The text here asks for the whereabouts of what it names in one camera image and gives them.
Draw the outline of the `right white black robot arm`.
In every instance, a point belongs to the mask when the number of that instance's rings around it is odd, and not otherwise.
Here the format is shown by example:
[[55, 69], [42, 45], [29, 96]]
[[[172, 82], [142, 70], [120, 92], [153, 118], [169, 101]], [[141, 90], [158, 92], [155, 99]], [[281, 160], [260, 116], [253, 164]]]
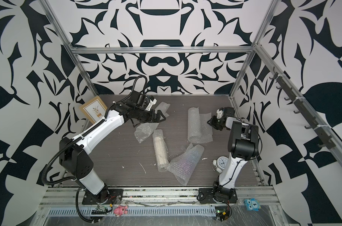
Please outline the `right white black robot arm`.
[[259, 154], [259, 127], [237, 118], [233, 107], [218, 109], [207, 124], [219, 131], [230, 131], [227, 144], [228, 161], [214, 183], [214, 192], [232, 196], [241, 169]]

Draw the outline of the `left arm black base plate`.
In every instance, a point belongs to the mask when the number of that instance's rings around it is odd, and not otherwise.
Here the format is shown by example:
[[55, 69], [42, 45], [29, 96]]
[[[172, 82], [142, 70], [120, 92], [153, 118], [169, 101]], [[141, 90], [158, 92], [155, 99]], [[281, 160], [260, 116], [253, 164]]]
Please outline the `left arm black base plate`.
[[82, 204], [120, 204], [123, 198], [123, 192], [123, 189], [108, 189], [106, 191], [106, 189], [104, 188], [98, 195], [94, 195], [86, 189], [82, 200]]

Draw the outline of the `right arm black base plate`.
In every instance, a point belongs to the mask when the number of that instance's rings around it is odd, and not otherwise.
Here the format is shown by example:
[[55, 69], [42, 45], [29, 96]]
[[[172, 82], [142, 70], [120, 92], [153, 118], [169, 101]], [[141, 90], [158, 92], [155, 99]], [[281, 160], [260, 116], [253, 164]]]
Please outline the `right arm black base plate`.
[[196, 199], [201, 204], [211, 203], [237, 203], [238, 197], [235, 189], [223, 187], [199, 188]]

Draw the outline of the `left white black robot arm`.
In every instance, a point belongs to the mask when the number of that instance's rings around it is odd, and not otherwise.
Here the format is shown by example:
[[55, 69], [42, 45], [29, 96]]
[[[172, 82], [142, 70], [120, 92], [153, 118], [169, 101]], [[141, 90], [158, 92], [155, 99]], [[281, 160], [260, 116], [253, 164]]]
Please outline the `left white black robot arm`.
[[153, 96], [132, 91], [128, 97], [114, 102], [99, 122], [72, 139], [61, 141], [60, 148], [64, 152], [59, 156], [60, 165], [74, 176], [73, 180], [95, 202], [105, 203], [110, 195], [107, 185], [94, 169], [90, 153], [106, 136], [128, 120], [138, 120], [139, 123], [165, 121], [162, 111], [153, 109], [156, 103]]

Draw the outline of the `iridescent bubble wrap bundle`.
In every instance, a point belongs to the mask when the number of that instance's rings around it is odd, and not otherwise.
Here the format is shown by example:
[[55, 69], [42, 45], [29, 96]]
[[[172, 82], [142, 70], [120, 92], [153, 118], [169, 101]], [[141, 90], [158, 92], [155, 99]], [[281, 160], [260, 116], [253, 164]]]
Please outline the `iridescent bubble wrap bundle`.
[[186, 186], [199, 163], [205, 148], [201, 145], [190, 144], [186, 151], [180, 156], [171, 160], [166, 167], [181, 185]]

